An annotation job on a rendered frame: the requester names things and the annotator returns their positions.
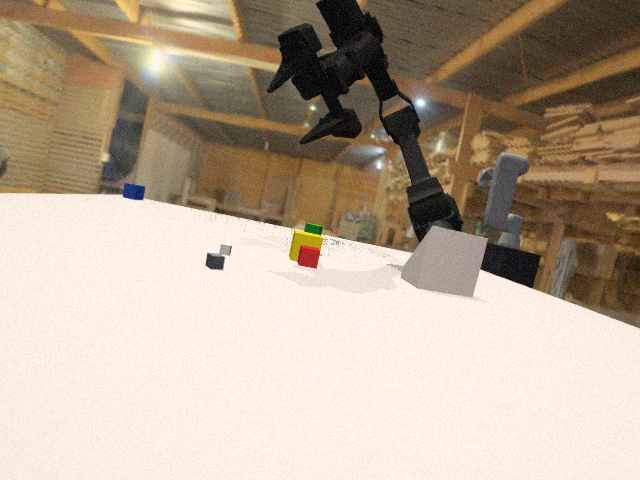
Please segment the green block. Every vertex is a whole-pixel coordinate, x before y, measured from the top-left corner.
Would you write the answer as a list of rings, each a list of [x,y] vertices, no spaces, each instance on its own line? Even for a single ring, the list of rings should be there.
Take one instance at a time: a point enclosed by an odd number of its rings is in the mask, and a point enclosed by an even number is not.
[[[322,230],[323,230],[323,226],[306,223],[304,232],[317,234],[321,236]]]

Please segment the red block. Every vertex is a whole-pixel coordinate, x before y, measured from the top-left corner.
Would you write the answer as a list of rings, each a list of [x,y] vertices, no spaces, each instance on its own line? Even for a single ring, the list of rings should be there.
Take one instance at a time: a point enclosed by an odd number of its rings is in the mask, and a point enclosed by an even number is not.
[[[299,266],[317,269],[319,255],[320,250],[318,248],[301,245],[297,263]]]

